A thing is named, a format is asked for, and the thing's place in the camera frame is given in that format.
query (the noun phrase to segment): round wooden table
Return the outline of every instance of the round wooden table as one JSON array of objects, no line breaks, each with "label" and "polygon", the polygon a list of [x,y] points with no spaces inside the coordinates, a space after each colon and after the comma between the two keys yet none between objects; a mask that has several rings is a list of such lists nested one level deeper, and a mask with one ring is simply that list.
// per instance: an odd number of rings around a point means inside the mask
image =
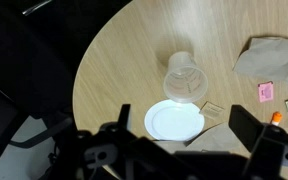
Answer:
[{"label": "round wooden table", "polygon": [[218,119],[206,118],[204,129],[228,121],[231,105],[240,104],[262,122],[280,111],[280,126],[288,132],[288,83],[274,82],[274,100],[260,103],[257,85],[269,80],[232,70],[252,37],[267,36],[288,38],[288,1],[134,0],[107,22],[83,57],[73,96],[77,127],[96,133],[130,103],[131,131],[152,138],[144,117],[167,99],[168,58],[188,51],[209,80],[195,104],[209,101],[225,109]]}]

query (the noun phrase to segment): orange object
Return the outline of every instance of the orange object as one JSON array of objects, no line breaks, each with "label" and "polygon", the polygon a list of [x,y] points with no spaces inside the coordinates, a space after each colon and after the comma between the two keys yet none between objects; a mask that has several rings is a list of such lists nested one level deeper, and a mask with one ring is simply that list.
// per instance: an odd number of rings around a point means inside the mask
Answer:
[{"label": "orange object", "polygon": [[272,118],[272,124],[278,126],[278,124],[280,123],[280,121],[282,120],[282,114],[279,112],[275,112],[273,113],[273,118]]}]

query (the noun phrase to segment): clear plastic cup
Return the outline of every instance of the clear plastic cup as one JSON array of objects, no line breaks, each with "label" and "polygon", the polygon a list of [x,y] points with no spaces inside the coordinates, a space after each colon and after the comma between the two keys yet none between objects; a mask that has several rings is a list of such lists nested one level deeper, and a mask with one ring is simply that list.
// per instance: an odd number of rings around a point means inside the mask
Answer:
[{"label": "clear plastic cup", "polygon": [[181,51],[170,57],[164,79],[164,92],[168,98],[178,103],[192,103],[200,99],[207,88],[207,77],[190,53]]}]

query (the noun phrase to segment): small card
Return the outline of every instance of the small card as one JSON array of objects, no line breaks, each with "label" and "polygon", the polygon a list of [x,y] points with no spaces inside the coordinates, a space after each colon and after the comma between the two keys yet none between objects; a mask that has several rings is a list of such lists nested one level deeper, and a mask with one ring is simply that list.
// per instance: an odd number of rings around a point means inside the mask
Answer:
[{"label": "small card", "polygon": [[200,114],[203,114],[204,116],[211,119],[215,119],[220,116],[223,110],[224,109],[219,106],[216,106],[210,102],[206,102],[206,104],[201,109]]},{"label": "small card", "polygon": [[272,81],[258,85],[258,98],[261,103],[274,99]]}]

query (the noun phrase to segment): white paper plate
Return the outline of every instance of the white paper plate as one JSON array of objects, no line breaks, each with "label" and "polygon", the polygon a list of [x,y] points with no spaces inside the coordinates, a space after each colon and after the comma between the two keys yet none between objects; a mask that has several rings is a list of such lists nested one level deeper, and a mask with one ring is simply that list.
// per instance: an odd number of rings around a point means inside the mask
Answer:
[{"label": "white paper plate", "polygon": [[147,111],[145,128],[157,140],[187,141],[204,127],[204,116],[199,112],[192,103],[161,101]]}]

